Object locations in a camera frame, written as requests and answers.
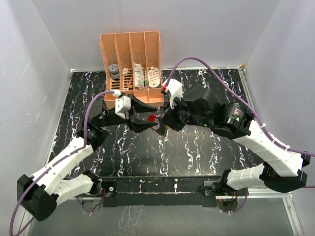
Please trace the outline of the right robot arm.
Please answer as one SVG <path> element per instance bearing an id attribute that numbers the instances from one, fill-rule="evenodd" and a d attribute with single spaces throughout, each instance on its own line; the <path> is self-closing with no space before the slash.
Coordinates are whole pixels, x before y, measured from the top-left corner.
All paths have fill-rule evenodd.
<path id="1" fill-rule="evenodd" d="M 180 131 L 185 125 L 209 128 L 214 134 L 239 143 L 257 154 L 263 163 L 242 170 L 225 170 L 218 182 L 207 189 L 215 194 L 231 195 L 243 188 L 268 187 L 287 193 L 307 184 L 302 167 L 310 157 L 276 146 L 263 133 L 253 113 L 239 103 L 220 103 L 209 88 L 190 88 L 171 94 L 164 104 L 164 115 L 156 117 L 155 131 Z"/>

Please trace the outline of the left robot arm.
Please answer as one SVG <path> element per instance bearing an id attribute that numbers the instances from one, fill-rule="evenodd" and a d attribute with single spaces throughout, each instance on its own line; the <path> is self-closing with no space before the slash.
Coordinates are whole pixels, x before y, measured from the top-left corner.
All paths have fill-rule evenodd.
<path id="1" fill-rule="evenodd" d="M 109 135 L 104 127 L 127 124 L 130 130 L 140 133 L 155 126 L 156 122 L 140 120 L 134 114 L 155 111 L 155 107 L 140 101 L 132 94 L 117 94 L 115 105 L 110 110 L 104 109 L 102 103 L 94 97 L 86 105 L 81 129 L 68 146 L 30 177 L 19 177 L 18 203 L 37 221 L 43 221 L 58 205 L 73 197 L 80 194 L 97 196 L 102 185 L 96 174 L 86 171 L 71 180 L 64 178 L 104 143 Z"/>

